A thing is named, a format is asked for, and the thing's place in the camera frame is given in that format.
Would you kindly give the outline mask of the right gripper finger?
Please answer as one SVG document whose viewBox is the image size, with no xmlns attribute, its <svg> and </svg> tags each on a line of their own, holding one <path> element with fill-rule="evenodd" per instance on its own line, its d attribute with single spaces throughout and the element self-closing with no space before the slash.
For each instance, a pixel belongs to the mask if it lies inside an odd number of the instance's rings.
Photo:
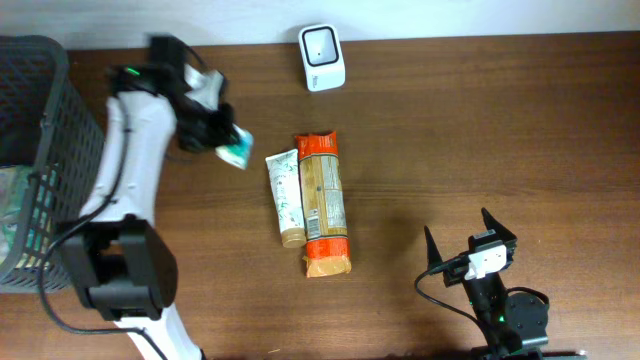
<svg viewBox="0 0 640 360">
<path fill-rule="evenodd" d="M 424 226 L 427 250 L 427 269 L 434 270 L 443 263 L 437 244 L 428 226 Z"/>
<path fill-rule="evenodd" d="M 486 228 L 488 230 L 494 230 L 500 240 L 503 242 L 517 240 L 516 235 L 498 222 L 486 208 L 481 209 L 481 214 Z"/>
</svg>

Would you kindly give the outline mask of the small teal tissue pack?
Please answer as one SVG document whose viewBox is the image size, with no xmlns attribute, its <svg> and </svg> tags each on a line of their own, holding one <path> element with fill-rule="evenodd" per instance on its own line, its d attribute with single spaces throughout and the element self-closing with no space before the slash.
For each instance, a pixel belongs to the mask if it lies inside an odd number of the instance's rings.
<svg viewBox="0 0 640 360">
<path fill-rule="evenodd" d="M 250 132 L 245 129 L 234 126 L 237 132 L 237 142 L 231 145 L 222 145 L 215 148 L 215 154 L 224 162 L 245 170 L 251 157 L 254 138 Z"/>
</svg>

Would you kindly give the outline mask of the white cream tube gold cap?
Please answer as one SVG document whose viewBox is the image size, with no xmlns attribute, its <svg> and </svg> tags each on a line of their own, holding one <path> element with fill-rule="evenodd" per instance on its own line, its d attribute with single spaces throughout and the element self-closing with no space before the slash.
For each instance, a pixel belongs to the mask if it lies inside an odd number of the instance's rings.
<svg viewBox="0 0 640 360">
<path fill-rule="evenodd" d="M 300 248 L 307 242 L 302 209 L 298 168 L 298 150 L 269 156 L 265 159 L 271 190 L 278 216 L 284 248 Z"/>
</svg>

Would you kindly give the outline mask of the orange spaghetti pasta package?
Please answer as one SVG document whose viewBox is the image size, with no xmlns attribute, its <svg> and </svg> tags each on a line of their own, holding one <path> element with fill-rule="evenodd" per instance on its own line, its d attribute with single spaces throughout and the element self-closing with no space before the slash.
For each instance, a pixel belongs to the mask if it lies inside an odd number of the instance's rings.
<svg viewBox="0 0 640 360">
<path fill-rule="evenodd" d="M 306 225 L 306 276 L 319 278 L 352 269 L 337 134 L 296 137 Z"/>
</svg>

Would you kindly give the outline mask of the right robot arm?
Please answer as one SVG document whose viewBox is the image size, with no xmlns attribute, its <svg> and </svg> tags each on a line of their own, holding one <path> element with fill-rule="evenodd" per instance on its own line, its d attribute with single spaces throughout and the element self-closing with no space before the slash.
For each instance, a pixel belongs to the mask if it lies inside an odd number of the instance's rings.
<svg viewBox="0 0 640 360">
<path fill-rule="evenodd" d="M 540 359 L 540 348 L 548 344 L 546 327 L 550 301 L 547 295 L 527 288 L 507 288 L 500 273 L 514 261 L 516 235 L 483 208 L 486 230 L 468 238 L 469 249 L 443 260 L 429 228 L 426 238 L 427 269 L 414 281 L 441 274 L 446 287 L 464 287 L 471 314 L 439 301 L 422 290 L 430 302 L 470 319 L 481 331 L 486 345 L 474 351 L 480 359 L 529 357 Z"/>
</svg>

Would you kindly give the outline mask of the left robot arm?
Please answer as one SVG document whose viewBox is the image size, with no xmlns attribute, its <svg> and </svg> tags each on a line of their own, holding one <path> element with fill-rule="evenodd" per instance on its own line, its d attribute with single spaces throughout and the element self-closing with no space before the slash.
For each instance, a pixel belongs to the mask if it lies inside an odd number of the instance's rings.
<svg viewBox="0 0 640 360">
<path fill-rule="evenodd" d="M 197 55 L 172 35 L 149 39 L 147 61 L 109 71 L 108 131 L 93 189 L 76 222 L 60 226 L 49 249 L 80 303 L 126 333 L 146 359 L 202 359 L 175 298 L 178 266 L 157 233 L 155 200 L 171 138 L 191 153 L 222 152 L 246 163 L 252 137 L 224 101 L 227 80 L 197 70 Z"/>
</svg>

